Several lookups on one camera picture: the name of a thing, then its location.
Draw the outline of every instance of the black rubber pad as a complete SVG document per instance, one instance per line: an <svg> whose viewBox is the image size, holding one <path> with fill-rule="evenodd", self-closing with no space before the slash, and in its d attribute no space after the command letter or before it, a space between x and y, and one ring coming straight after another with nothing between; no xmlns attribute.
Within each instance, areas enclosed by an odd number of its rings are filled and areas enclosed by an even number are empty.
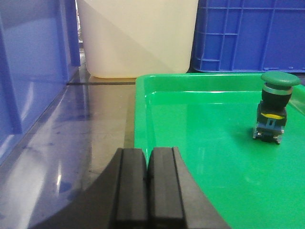
<svg viewBox="0 0 305 229"><path fill-rule="evenodd" d="M146 162L141 149L124 149L116 229L147 228Z"/></svg>
<svg viewBox="0 0 305 229"><path fill-rule="evenodd" d="M154 229L185 228L171 148L155 148L148 165L150 225Z"/></svg>

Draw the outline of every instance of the blue plastic crate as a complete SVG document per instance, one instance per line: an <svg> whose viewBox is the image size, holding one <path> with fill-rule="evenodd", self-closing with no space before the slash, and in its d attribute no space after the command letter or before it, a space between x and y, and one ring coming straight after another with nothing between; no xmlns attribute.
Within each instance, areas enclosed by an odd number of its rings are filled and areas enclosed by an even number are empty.
<svg viewBox="0 0 305 229"><path fill-rule="evenodd" d="M192 67L305 72L304 0L199 0Z"/></svg>
<svg viewBox="0 0 305 229"><path fill-rule="evenodd" d="M79 65L75 0L0 0L0 164Z"/></svg>

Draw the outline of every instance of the gray floor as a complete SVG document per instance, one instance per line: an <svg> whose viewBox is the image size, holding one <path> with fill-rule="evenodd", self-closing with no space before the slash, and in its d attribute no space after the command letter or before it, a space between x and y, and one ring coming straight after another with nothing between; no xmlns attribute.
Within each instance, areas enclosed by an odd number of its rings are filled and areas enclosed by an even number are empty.
<svg viewBox="0 0 305 229"><path fill-rule="evenodd" d="M117 148L133 148L135 79L101 79L91 76L81 51L81 67L71 85L73 83L89 83L92 115L89 185L105 169Z"/></svg>

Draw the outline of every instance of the black strip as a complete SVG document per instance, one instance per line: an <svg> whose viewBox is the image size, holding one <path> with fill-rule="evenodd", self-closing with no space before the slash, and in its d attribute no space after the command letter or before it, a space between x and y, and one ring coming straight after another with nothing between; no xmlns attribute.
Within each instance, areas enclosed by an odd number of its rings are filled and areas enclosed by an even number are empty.
<svg viewBox="0 0 305 229"><path fill-rule="evenodd" d="M68 82L67 86L81 85L135 85L135 82Z"/></svg>
<svg viewBox="0 0 305 229"><path fill-rule="evenodd" d="M200 190L182 161L179 149L173 149L181 190L185 221L188 229L229 229L205 194Z"/></svg>
<svg viewBox="0 0 305 229"><path fill-rule="evenodd" d="M148 221L146 162L141 149L124 149L116 229L146 229Z"/></svg>
<svg viewBox="0 0 305 229"><path fill-rule="evenodd" d="M148 166L150 225L184 229L183 207L171 148L155 148Z"/></svg>

